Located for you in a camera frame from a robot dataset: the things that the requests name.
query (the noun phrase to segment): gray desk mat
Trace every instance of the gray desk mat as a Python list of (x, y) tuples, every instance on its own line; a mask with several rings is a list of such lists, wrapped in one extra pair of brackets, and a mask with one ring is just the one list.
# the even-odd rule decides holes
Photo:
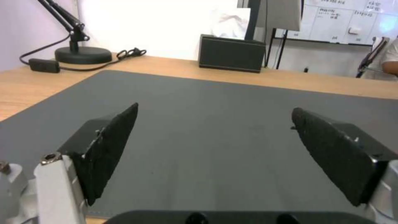
[(136, 125), (92, 216), (159, 209), (362, 214), (290, 130), (297, 106), (357, 124), (396, 150), (396, 100), (103, 71), (0, 122), (0, 158), (32, 178), (40, 157), (86, 120), (134, 102)]

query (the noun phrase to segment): tissue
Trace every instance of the tissue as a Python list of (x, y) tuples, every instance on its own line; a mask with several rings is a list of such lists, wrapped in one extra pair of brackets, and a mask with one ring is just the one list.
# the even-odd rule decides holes
[(213, 11), (211, 34), (215, 37), (245, 39), (250, 8), (216, 9)]

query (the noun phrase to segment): desk lamp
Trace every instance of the desk lamp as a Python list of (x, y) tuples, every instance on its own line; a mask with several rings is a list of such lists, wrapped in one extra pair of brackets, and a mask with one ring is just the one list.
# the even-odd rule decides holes
[(76, 17), (55, 3), (53, 0), (38, 0), (70, 34), (69, 47), (55, 51), (55, 59), (69, 64), (100, 64), (112, 61), (112, 54), (107, 49), (98, 47), (79, 47), (80, 41), (88, 41), (90, 37), (84, 32), (84, 24)]

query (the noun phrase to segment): black box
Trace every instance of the black box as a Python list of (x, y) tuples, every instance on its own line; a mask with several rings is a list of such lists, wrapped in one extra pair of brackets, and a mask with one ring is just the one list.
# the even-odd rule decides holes
[(260, 73), (265, 44), (201, 35), (199, 67)]

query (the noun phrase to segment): whiteboard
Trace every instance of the whiteboard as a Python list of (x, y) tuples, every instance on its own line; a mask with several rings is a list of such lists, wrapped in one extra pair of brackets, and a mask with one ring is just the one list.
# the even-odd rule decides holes
[(397, 35), (398, 0), (305, 0), (300, 31), (287, 38), (372, 45), (373, 37)]

